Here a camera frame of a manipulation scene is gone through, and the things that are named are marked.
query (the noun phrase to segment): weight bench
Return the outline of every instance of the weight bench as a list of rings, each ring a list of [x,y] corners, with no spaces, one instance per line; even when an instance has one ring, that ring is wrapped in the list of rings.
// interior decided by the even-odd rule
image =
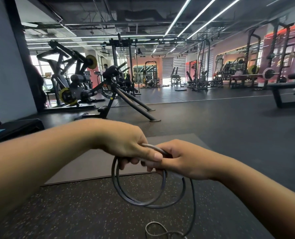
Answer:
[[[267,89],[272,90],[274,100],[276,101],[278,108],[289,108],[295,107],[295,101],[293,102],[282,102],[280,96],[280,89],[291,89],[295,88],[295,82],[287,82],[287,83],[271,83],[267,85]]]

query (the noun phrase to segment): forearm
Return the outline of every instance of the forearm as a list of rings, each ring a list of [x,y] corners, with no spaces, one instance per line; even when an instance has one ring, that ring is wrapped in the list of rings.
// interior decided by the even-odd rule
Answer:
[[[0,218],[91,148],[98,134],[90,125],[80,120],[0,143]]]
[[[248,207],[276,238],[295,238],[295,193],[258,171],[228,159],[218,180]]]

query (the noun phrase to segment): person's left hand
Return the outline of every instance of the person's left hand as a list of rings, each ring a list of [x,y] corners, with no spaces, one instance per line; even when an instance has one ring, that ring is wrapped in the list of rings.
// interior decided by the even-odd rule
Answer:
[[[121,169],[124,169],[125,164],[129,161],[137,164],[139,162],[138,157],[153,162],[162,161],[162,154],[151,148],[141,146],[141,144],[148,143],[148,141],[138,126],[103,119],[85,119],[84,121],[91,123],[89,125],[95,123],[98,129],[94,148],[125,158],[121,159]]]

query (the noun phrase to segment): yellow weight plate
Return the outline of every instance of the yellow weight plate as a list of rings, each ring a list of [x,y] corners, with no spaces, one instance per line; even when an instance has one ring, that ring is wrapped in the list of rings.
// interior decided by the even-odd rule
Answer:
[[[71,93],[69,88],[63,88],[59,93],[60,100],[67,104],[67,105],[75,105],[77,104],[77,99],[74,97],[74,95]]]
[[[256,65],[252,65],[248,67],[248,74],[249,75],[255,75],[257,74],[257,66]]]
[[[92,61],[92,65],[89,65],[89,66],[88,66],[89,69],[95,69],[95,68],[97,68],[97,66],[98,66],[98,62],[97,62],[96,57],[94,57],[94,56],[91,55],[91,54],[88,54],[88,55],[86,56],[86,59],[89,59],[89,60]]]

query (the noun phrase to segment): jump rope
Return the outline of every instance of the jump rope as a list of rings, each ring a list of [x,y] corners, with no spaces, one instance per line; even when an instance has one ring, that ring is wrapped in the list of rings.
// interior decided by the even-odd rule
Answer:
[[[150,144],[142,144],[142,147],[146,147],[146,148],[152,148],[155,151],[161,153],[163,155],[163,157],[165,158],[173,158],[171,154],[169,154],[168,152],[164,151],[161,148],[158,148],[154,145],[150,145]],[[122,197],[122,199],[124,199],[126,202],[130,203],[131,205],[135,205],[135,206],[141,206],[141,207],[146,207],[146,208],[150,208],[150,209],[164,209],[167,207],[170,207],[172,205],[175,205],[177,202],[179,202],[185,195],[185,191],[186,191],[186,183],[185,183],[185,179],[184,177],[182,177],[182,183],[183,183],[183,189],[181,191],[181,194],[179,195],[178,199],[176,201],[172,201],[168,204],[164,204],[164,205],[152,205],[154,202],[156,202],[162,195],[162,193],[165,190],[165,184],[166,184],[166,171],[163,170],[162,173],[162,184],[161,184],[161,189],[159,191],[159,193],[151,200],[149,201],[145,201],[145,202],[141,202],[136,200],[135,198],[131,197],[127,192],[125,192],[121,185],[120,185],[120,181],[119,181],[119,163],[117,164],[117,168],[116,163],[118,161],[117,157],[114,157],[113,163],[112,163],[112,168],[111,168],[111,175],[112,175],[112,183],[114,185],[114,188],[116,189],[116,191],[118,192],[119,196]],[[162,225],[161,223],[157,222],[157,221],[152,221],[150,223],[148,223],[145,226],[145,236],[147,237],[147,235],[151,236],[151,237],[160,237],[160,236],[164,236],[167,235],[168,238],[170,238],[172,235],[176,234],[176,235],[180,235],[182,238],[186,238],[187,239],[187,235],[191,232],[194,222],[195,222],[195,217],[196,217],[196,201],[195,201],[195,190],[194,190],[194,184],[193,184],[193,180],[190,180],[190,184],[192,187],[192,194],[193,194],[193,217],[192,217],[192,221],[191,224],[189,226],[189,229],[187,230],[187,232],[182,233],[180,231],[168,231],[164,225]],[[162,229],[165,231],[164,233],[161,234],[151,234],[148,231],[148,227],[152,224],[157,224],[160,225],[162,227]]]

